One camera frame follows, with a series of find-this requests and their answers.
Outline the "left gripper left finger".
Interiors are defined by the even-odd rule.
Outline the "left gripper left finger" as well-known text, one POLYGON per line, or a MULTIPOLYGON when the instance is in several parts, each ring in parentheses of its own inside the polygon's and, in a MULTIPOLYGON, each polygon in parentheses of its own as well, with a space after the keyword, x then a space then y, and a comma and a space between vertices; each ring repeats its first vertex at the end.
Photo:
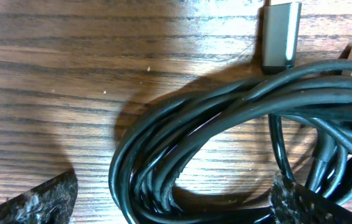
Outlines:
POLYGON ((73 169, 0 204, 0 224, 69 223, 78 195, 73 169))

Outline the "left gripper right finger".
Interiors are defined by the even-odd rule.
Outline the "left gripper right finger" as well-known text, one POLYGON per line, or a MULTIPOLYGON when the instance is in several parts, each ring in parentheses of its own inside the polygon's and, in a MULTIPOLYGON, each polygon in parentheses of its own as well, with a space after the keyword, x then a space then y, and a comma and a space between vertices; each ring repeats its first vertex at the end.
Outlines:
POLYGON ((269 194, 275 223, 352 224, 352 212, 283 175, 276 175, 269 194))

